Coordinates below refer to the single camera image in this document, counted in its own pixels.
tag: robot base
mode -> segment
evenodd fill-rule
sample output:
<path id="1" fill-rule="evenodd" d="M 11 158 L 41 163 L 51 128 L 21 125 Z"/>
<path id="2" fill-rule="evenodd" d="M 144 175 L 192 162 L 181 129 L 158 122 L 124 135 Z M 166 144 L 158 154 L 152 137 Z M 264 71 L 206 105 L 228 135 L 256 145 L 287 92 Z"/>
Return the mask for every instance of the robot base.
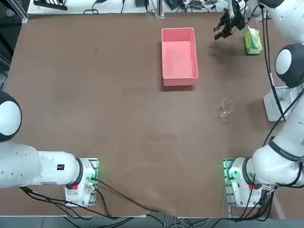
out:
<path id="1" fill-rule="evenodd" d="M 234 160 L 231 168 L 227 167 L 228 170 L 228 181 L 231 184 L 232 193 L 234 196 L 234 205 L 237 207 L 246 207 L 248 198 L 250 195 L 251 189 L 249 188 L 248 184 L 246 183 L 243 172 L 242 166 L 245 158 L 237 158 Z M 252 194 L 250 197 L 250 201 L 248 204 L 249 208 L 254 207 L 260 200 L 262 193 L 262 188 L 253 189 Z"/>
<path id="2" fill-rule="evenodd" d="M 297 89 L 290 89 L 287 86 L 281 86 L 275 88 L 277 96 L 279 98 L 281 107 L 283 112 L 288 108 L 288 106 L 295 100 L 297 96 Z M 264 97 L 264 106 L 266 110 L 266 114 L 269 121 L 277 121 L 281 117 L 281 113 L 279 108 L 276 105 L 275 96 L 272 91 L 270 91 Z M 290 114 L 291 110 L 285 114 L 285 118 L 287 118 Z"/>
<path id="3" fill-rule="evenodd" d="M 82 205 L 83 207 L 94 206 L 96 203 L 95 187 L 97 181 L 91 180 L 91 177 L 98 179 L 99 158 L 79 158 L 83 165 L 83 176 L 77 186 L 72 189 L 65 187 L 66 200 Z M 74 204 L 66 204 L 69 207 L 77 207 Z"/>

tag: tissue box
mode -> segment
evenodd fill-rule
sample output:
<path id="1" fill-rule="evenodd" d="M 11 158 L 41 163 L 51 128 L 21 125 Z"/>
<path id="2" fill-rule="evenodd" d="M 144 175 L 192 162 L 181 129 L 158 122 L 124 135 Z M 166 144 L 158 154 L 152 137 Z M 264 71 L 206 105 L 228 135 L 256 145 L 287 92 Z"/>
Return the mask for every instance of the tissue box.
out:
<path id="1" fill-rule="evenodd" d="M 246 35 L 244 36 L 246 53 L 247 53 L 247 55 L 258 55 L 262 52 L 262 49 L 263 49 L 262 44 L 261 44 L 260 31 L 255 30 L 252 32 L 254 32 L 254 34 L 251 34 L 251 32 L 248 31 L 246 33 Z M 256 45 L 253 42 L 252 36 L 255 36 L 255 38 L 256 38 Z"/>

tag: floor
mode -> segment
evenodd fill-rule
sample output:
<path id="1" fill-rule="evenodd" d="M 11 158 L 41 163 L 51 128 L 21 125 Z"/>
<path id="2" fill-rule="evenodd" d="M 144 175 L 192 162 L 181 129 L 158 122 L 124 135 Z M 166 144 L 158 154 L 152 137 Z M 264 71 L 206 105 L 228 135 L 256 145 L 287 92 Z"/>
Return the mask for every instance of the floor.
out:
<path id="1" fill-rule="evenodd" d="M 164 215 L 158 213 L 156 215 L 162 222 L 164 221 Z M 217 218 L 213 218 L 209 221 L 205 228 L 211 228 L 212 225 L 217 221 Z M 197 219 L 190 219 L 191 223 L 197 221 Z M 80 228 L 96 228 L 98 226 L 109 225 L 114 222 L 110 221 L 108 218 L 94 217 L 89 221 L 79 221 L 74 219 L 73 222 Z M 244 221 L 235 223 L 233 221 L 222 220 L 217 225 L 216 228 L 302 228 L 304 221 L 286 221 L 286 220 L 273 220 L 269 219 L 265 222 L 259 221 Z M 9 217 L 0 218 L 1 228 L 73 228 L 74 226 L 69 224 L 65 219 L 61 217 Z M 120 228 L 162 228 L 162 224 L 155 219 L 148 218 L 135 218 L 134 220 L 121 225 Z"/>

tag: equipment on shelf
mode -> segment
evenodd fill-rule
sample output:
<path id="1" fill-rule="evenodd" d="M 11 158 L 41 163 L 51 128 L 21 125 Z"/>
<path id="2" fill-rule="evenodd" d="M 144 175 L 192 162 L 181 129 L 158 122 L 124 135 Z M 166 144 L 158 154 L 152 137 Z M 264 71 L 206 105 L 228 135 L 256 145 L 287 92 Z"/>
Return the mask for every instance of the equipment on shelf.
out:
<path id="1" fill-rule="evenodd" d="M 34 5 L 66 11 L 66 1 L 67 0 L 34 0 Z"/>

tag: black cable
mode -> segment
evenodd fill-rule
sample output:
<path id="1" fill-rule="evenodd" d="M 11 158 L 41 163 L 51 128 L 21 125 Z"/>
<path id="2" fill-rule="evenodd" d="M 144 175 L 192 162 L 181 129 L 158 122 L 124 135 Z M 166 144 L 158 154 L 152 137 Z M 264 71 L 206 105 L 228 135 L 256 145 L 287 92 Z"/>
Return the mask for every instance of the black cable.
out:
<path id="1" fill-rule="evenodd" d="M 161 223 L 162 226 L 164 226 L 163 222 L 160 221 L 160 220 L 159 220 L 158 218 L 156 218 L 155 216 L 153 216 L 153 215 L 147 215 L 147 216 L 149 216 L 149 217 L 155 219 L 156 221 L 158 221 L 159 223 Z"/>
<path id="2" fill-rule="evenodd" d="M 87 9 L 84 11 L 83 15 L 86 14 L 86 12 L 92 12 L 92 14 L 99 14 L 99 11 L 97 9 L 94 9 L 94 5 L 98 2 L 98 0 L 96 0 L 93 5 L 92 5 L 92 9 Z"/>
<path id="3" fill-rule="evenodd" d="M 211 7 L 211 9 L 215 9 L 215 11 L 217 12 L 217 6 L 213 3 L 213 1 L 212 0 L 210 0 L 210 2 L 212 3 L 212 7 Z"/>
<path id="4" fill-rule="evenodd" d="M 248 2 L 248 1 L 246 1 L 246 3 L 245 3 L 245 8 L 244 8 L 244 14 L 243 14 L 243 18 L 244 18 L 244 19 L 245 19 L 245 13 L 246 13 L 247 2 Z"/>
<path id="5" fill-rule="evenodd" d="M 95 227 L 95 228 L 105 228 L 105 227 L 115 228 L 115 227 L 118 227 L 118 226 L 120 226 L 120 225 L 123 225 L 123 224 L 125 224 L 125 223 L 131 221 L 132 219 L 134 219 L 134 218 L 127 218 L 127 219 L 125 219 L 125 220 L 123 220 L 123 221 L 120 221 L 120 222 L 117 222 L 117 223 L 114 223 L 114 224 L 99 226 L 99 227 Z"/>
<path id="6" fill-rule="evenodd" d="M 267 51 L 268 51 L 268 67 L 269 72 L 271 72 L 271 65 L 270 65 L 270 45 L 269 45 L 269 34 L 268 34 L 268 11 L 266 11 L 266 39 L 267 39 Z"/>
<path id="7" fill-rule="evenodd" d="M 259 7 L 259 5 L 257 5 L 257 6 L 254 8 L 254 10 L 252 11 L 250 17 L 248 18 L 248 21 L 247 21 L 246 25 L 250 22 L 250 20 L 251 20 L 252 17 L 253 17 L 253 14 L 255 13 L 255 11 L 257 10 L 258 7 Z"/>
<path id="8" fill-rule="evenodd" d="M 123 0 L 123 7 L 122 7 L 122 10 L 120 11 L 120 13 L 123 13 L 123 10 L 124 10 L 124 1 L 125 0 Z"/>
<path id="9" fill-rule="evenodd" d="M 102 195 L 101 191 L 100 191 L 99 189 L 95 189 L 95 191 L 98 193 L 98 195 L 100 196 L 101 200 L 103 201 L 104 210 L 105 210 L 107 216 L 108 216 L 110 219 L 113 219 L 113 220 L 119 219 L 120 217 L 116 217 L 116 218 L 115 218 L 115 217 L 113 217 L 113 216 L 110 214 L 110 212 L 109 212 L 109 210 L 108 210 L 108 207 L 107 207 L 107 205 L 106 205 L 106 203 L 105 203 L 105 198 L 104 198 L 104 196 Z"/>
<path id="10" fill-rule="evenodd" d="M 210 13 L 210 10 L 207 7 L 202 6 L 202 8 L 205 8 L 207 10 L 207 12 Z"/>
<path id="11" fill-rule="evenodd" d="M 265 193 L 264 196 L 261 197 L 260 200 L 257 202 L 257 204 L 256 204 L 255 206 L 253 206 L 253 207 L 251 208 L 251 210 L 245 215 L 245 217 L 244 217 L 245 219 L 250 215 L 250 213 L 251 213 L 251 212 L 252 212 L 252 211 L 261 203 L 261 202 L 264 202 L 266 196 L 267 196 L 267 193 Z M 262 206 L 260 207 L 258 213 L 257 213 L 255 216 L 257 216 L 257 215 L 261 212 L 261 208 L 262 208 Z"/>
<path id="12" fill-rule="evenodd" d="M 125 198 L 125 199 L 131 201 L 132 203 L 136 204 L 137 206 L 141 207 L 142 209 L 149 210 L 149 211 L 152 211 L 152 212 L 158 212 L 157 210 L 150 209 L 150 208 L 148 208 L 148 207 L 146 207 L 146 206 L 144 206 L 144 205 L 142 205 L 142 204 L 136 202 L 135 200 L 131 199 L 130 197 L 127 197 L 127 196 L 123 195 L 122 193 L 120 193 L 120 192 L 117 191 L 116 189 L 112 188 L 111 186 L 109 186 L 108 184 L 102 182 L 101 180 L 98 180 L 97 178 L 91 178 L 91 180 L 97 181 L 97 182 L 99 182 L 99 183 L 105 185 L 106 187 L 108 187 L 108 188 L 111 189 L 112 191 L 116 192 L 118 195 L 120 195 L 120 196 L 122 196 L 123 198 Z"/>
<path id="13" fill-rule="evenodd" d="M 57 206 L 58 208 L 60 208 L 62 211 L 64 211 L 68 216 L 70 216 L 70 217 L 72 217 L 72 218 L 74 218 L 74 219 L 79 219 L 79 218 L 82 219 L 82 220 L 91 220 L 91 219 L 92 219 L 92 217 L 90 217 L 90 218 L 84 218 L 84 217 L 80 216 L 73 208 L 71 208 L 71 207 L 69 207 L 69 206 L 67 206 L 67 205 L 65 205 L 65 204 L 62 204 L 62 203 L 53 202 L 53 201 L 51 201 L 51 200 L 48 200 L 47 197 L 45 197 L 46 200 L 43 200 L 43 199 L 40 199 L 40 198 L 31 196 L 30 193 L 27 191 L 27 188 L 26 188 L 26 187 L 21 187 L 21 189 L 22 189 L 29 197 L 31 197 L 32 199 L 37 200 L 37 201 L 42 201 L 42 202 L 54 204 L 55 206 Z M 73 212 L 75 213 L 75 215 L 77 215 L 77 217 L 72 216 L 72 215 L 69 214 L 66 210 L 64 210 L 63 208 L 61 208 L 59 205 L 62 206 L 62 207 L 65 207 L 65 208 L 70 209 L 71 211 L 73 211 Z"/>
<path id="14" fill-rule="evenodd" d="M 291 182 L 290 184 L 278 184 L 278 185 L 279 185 L 280 187 L 289 187 L 289 188 L 292 188 L 293 185 L 295 185 L 295 184 L 299 181 L 300 176 L 301 176 L 301 174 L 302 174 L 302 170 L 303 170 L 303 163 L 300 162 L 300 163 L 299 163 L 299 172 L 298 172 L 298 175 L 297 175 L 296 179 L 295 179 L 293 182 Z"/>
<path id="15" fill-rule="evenodd" d="M 156 9 L 156 7 L 155 7 L 155 5 L 154 5 L 153 0 L 151 0 L 151 2 L 152 2 L 152 5 L 153 5 L 154 10 L 157 11 L 157 9 Z"/>
<path id="16" fill-rule="evenodd" d="M 218 219 L 218 221 L 216 221 L 211 228 L 214 228 L 221 220 L 222 218 Z"/>
<path id="17" fill-rule="evenodd" d="M 275 85 L 273 84 L 273 79 L 272 79 L 272 77 L 271 77 L 271 69 L 270 69 L 270 66 L 268 65 L 267 53 L 266 53 L 266 39 L 265 39 L 264 7 L 263 7 L 262 5 L 260 5 L 260 8 L 261 8 L 261 10 L 262 10 L 263 45 L 264 45 L 264 56 L 265 56 L 267 74 L 268 74 L 268 78 L 269 78 L 269 81 L 270 81 L 271 90 L 272 90 L 272 92 L 273 92 L 273 94 L 274 94 L 274 97 L 275 97 L 276 105 L 277 105 L 278 108 L 279 108 L 280 114 L 283 115 L 283 110 L 282 110 L 282 107 L 281 107 L 281 104 L 280 104 L 278 95 L 277 95 L 277 93 L 276 93 Z"/>
<path id="18" fill-rule="evenodd" d="M 253 183 L 253 184 L 252 184 L 252 188 L 251 188 L 251 190 L 250 190 L 250 194 L 249 194 L 249 197 L 248 197 L 247 205 L 246 205 L 246 207 L 245 207 L 245 209 L 244 209 L 243 214 L 239 217 L 240 219 L 245 215 L 246 210 L 247 210 L 247 208 L 248 208 L 249 201 L 250 201 L 250 198 L 251 198 L 251 195 L 252 195 L 252 191 L 253 191 L 253 188 L 255 187 L 255 180 L 256 180 L 256 175 L 253 176 L 253 180 L 252 180 L 252 183 Z"/>
<path id="19" fill-rule="evenodd" d="M 22 190 L 23 190 L 25 193 L 28 192 L 28 193 L 33 194 L 33 195 L 35 195 L 35 196 L 39 196 L 39 197 L 42 197 L 42 198 L 45 198 L 45 199 L 49 199 L 49 200 L 51 200 L 51 201 L 56 201 L 55 203 L 57 203 L 57 201 L 58 201 L 58 202 L 73 204 L 73 205 L 78 206 L 78 207 L 80 207 L 80 208 L 82 208 L 82 209 L 84 209 L 84 210 L 87 210 L 87 211 L 90 211 L 90 212 L 95 213 L 95 214 L 97 214 L 97 215 L 101 215 L 101 216 L 103 216 L 103 217 L 108 218 L 107 215 L 104 215 L 104 214 L 102 214 L 102 213 L 100 213 L 100 212 L 98 212 L 98 211 L 95 211 L 95 210 L 91 210 L 91 209 L 86 208 L 86 207 L 84 207 L 84 206 L 82 206 L 82 205 L 79 205 L 79 204 L 77 204 L 77 203 L 73 203 L 73 202 L 70 202 L 70 201 L 67 201 L 67 200 L 64 200 L 64 199 L 61 199 L 61 200 L 60 200 L 60 199 L 55 199 L 55 198 L 52 198 L 52 197 L 48 197 L 48 196 L 45 196 L 45 195 L 36 193 L 36 192 L 34 192 L 33 190 L 31 190 L 31 189 L 29 189 L 29 188 L 26 188 L 26 189 L 27 189 L 27 191 L 24 191 L 24 189 L 22 189 Z"/>
<path id="20" fill-rule="evenodd" d="M 266 206 L 266 209 L 269 207 L 269 210 L 268 210 L 268 213 L 267 213 L 266 217 L 265 217 L 264 219 L 262 219 L 262 220 L 258 220 L 258 219 L 257 219 L 258 221 L 264 222 L 264 221 L 266 221 L 266 220 L 269 218 L 270 211 L 271 211 L 271 206 L 272 206 L 272 201 L 273 201 L 273 199 L 274 199 L 274 195 L 275 195 L 275 192 L 273 191 L 273 192 L 271 193 L 270 200 L 269 200 L 269 202 L 268 202 L 268 204 L 267 204 L 267 206 Z"/>
<path id="21" fill-rule="evenodd" d="M 74 227 L 77 227 L 77 228 L 82 228 L 82 227 L 80 227 L 80 226 L 78 226 L 78 225 L 76 225 L 74 222 L 72 222 L 72 221 L 70 221 L 70 220 L 68 220 L 66 217 L 63 217 L 66 221 L 68 221 L 69 223 L 71 223 Z"/>
<path id="22" fill-rule="evenodd" d="M 179 11 L 179 9 L 181 8 L 181 6 L 182 6 L 182 4 L 179 5 L 179 7 L 177 8 L 177 10 L 175 12 Z"/>

